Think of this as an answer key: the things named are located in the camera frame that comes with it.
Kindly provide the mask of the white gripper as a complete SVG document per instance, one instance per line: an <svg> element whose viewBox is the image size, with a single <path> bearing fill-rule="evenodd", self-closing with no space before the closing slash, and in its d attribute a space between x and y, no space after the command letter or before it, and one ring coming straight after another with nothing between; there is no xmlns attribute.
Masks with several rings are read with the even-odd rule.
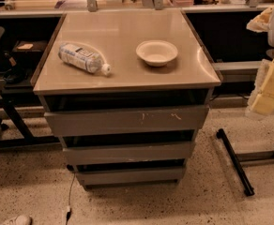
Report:
<svg viewBox="0 0 274 225"><path fill-rule="evenodd" d="M274 111L274 59L263 59L257 70L254 89L248 99L246 116L267 116Z"/></svg>

